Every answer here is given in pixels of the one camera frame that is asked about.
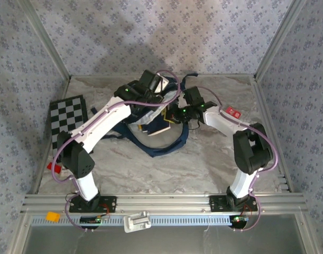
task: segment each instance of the patterned wallpaper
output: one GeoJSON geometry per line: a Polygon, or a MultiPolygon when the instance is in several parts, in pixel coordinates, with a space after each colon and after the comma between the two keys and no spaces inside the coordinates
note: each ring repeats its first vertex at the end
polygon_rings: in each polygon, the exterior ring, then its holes
{"type": "Polygon", "coordinates": [[[72,75],[255,73],[291,0],[31,0],[72,75]]]}
{"type": "Polygon", "coordinates": [[[62,87],[16,1],[0,0],[0,253],[43,156],[49,101],[62,87]]]}
{"type": "Polygon", "coordinates": [[[307,0],[261,84],[323,247],[323,1],[307,0]]]}

